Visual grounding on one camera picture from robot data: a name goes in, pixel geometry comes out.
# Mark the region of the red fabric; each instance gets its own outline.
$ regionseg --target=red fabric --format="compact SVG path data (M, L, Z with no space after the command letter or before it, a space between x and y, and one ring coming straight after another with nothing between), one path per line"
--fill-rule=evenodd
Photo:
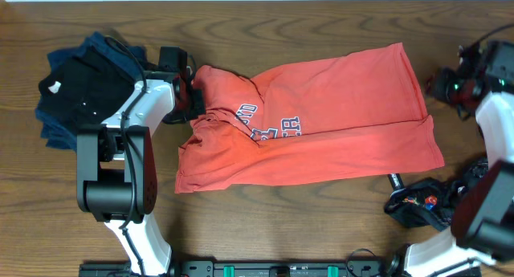
M252 79L204 66L194 86L203 90L207 114L191 121L194 134L179 149L177 193L444 165L400 43Z

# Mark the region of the brown background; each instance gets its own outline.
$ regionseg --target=brown background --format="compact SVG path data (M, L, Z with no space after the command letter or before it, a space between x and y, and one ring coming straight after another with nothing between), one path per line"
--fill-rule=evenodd
M513 2L0 2L0 275L73 276L84 260L124 260L114 234L75 199L75 153L45 148L34 108L46 54L93 31L118 31L158 49L178 45L199 64L253 76L298 61L403 42L420 81L455 66L457 47L514 20ZM514 31L497 35L514 40ZM447 165L404 174L446 180L484 152L473 120L426 99ZM232 186L175 195L177 147L188 125L159 127L155 213L176 251L227 259L344 259L366 247L388 255L435 233L406 230L382 213L385 176L292 187ZM493 274L486 270L486 275Z

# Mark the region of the wood grain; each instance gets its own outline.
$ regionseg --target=wood grain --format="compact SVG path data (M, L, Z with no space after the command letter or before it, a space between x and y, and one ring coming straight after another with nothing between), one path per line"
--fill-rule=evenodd
M513 2L104 2L0 4L0 275L73 276L85 260L127 259L114 235L75 199L75 154L45 148L34 108L46 54L115 30L145 45L149 59L178 45L199 64L253 76L298 61L403 42L420 82L455 66L460 44L514 20ZM514 39L507 31L497 38ZM447 165L404 175L446 180L484 153L476 123L426 99ZM165 239L183 254L234 259L344 259L369 248L388 255L435 233L406 230L382 213L386 177L314 185L232 186L173 193L177 147L188 125L153 139L159 177L155 209ZM486 276L496 276L487 269Z

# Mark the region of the blue cloth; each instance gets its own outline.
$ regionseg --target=blue cloth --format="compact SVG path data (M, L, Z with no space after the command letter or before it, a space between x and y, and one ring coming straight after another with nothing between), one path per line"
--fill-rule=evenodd
M79 47L64 48L49 53L47 58L51 70L54 71L71 57L83 56L89 47L94 47L99 54L109 59L133 79L140 79L141 73L134 61L127 55L123 55L114 48L111 48L105 42L105 37L99 32L95 32L90 37L87 37ZM146 63L146 54L143 47L128 47L128 49L142 64ZM48 139L47 147L77 150L77 135L62 126L56 118L38 108L35 109L35 117L43 122L41 138Z

